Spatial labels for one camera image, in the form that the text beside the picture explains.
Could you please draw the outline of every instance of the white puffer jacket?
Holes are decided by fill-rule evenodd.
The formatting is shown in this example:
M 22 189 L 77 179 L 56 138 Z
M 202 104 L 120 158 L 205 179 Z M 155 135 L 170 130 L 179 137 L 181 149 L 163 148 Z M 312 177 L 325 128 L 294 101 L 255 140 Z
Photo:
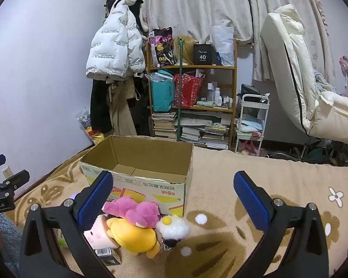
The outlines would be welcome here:
M 129 10 L 137 0 L 120 0 L 110 11 L 104 25 L 95 34 L 86 63 L 91 79 L 125 80 L 145 69 L 143 39 L 135 17 Z

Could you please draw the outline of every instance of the white fluffy plush toy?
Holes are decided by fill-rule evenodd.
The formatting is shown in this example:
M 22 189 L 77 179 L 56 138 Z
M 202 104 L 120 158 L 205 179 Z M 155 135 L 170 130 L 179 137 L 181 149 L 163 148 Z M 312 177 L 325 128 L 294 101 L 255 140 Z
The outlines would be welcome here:
M 164 240 L 166 250 L 173 248 L 177 243 L 188 237 L 190 234 L 190 228 L 183 218 L 177 215 L 166 215 L 160 219 L 156 225 L 156 229 L 161 233 Z

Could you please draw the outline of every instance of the barcode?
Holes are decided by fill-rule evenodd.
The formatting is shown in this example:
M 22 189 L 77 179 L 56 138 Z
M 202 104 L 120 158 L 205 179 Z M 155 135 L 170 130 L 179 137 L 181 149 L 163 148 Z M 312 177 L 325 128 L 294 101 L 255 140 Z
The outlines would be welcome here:
M 97 250 L 95 250 L 95 253 L 97 254 L 97 256 L 108 256 L 108 255 L 112 255 L 111 248 L 107 248 L 107 249 L 97 249 Z

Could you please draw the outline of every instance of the black piping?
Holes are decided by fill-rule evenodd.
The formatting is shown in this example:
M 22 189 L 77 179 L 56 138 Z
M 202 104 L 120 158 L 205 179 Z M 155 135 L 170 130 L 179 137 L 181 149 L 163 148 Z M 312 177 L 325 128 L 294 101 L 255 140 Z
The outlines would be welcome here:
M 296 80 L 295 80 L 295 77 L 294 77 L 294 72 L 292 71 L 292 66 L 291 66 L 291 62 L 290 62 L 290 57 L 289 57 L 289 54 L 288 54 L 288 50 L 286 49 L 286 45 L 285 45 L 285 44 L 284 44 L 284 46 L 285 46 L 286 57 L 288 58 L 288 62 L 289 62 L 289 66 L 290 66 L 292 81 L 293 81 L 293 83 L 294 83 L 294 88 L 295 88 L 295 92 L 296 92 L 296 97 L 298 98 L 299 113 L 300 113 L 300 124 L 301 124 L 303 130 L 305 131 L 305 134 L 306 134 L 307 136 L 309 136 L 308 133 L 307 133 L 307 131 L 306 131 L 306 129 L 305 129 L 305 127 L 304 127 L 304 125 L 303 125 L 303 108 L 302 108 L 302 101 L 301 101 L 301 99 L 300 99 L 300 95 L 299 95 L 299 92 L 298 92 L 298 86 L 297 86 L 297 84 L 296 84 Z

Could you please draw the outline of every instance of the blue fuzzy fabric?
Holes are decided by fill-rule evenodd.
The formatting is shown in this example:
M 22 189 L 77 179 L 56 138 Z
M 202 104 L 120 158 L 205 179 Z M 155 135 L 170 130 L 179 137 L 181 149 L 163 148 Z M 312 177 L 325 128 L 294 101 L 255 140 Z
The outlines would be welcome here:
M 22 233 L 3 213 L 0 213 L 0 231 L 3 237 L 1 254 L 4 263 L 16 277 L 19 277 L 19 248 L 21 247 Z

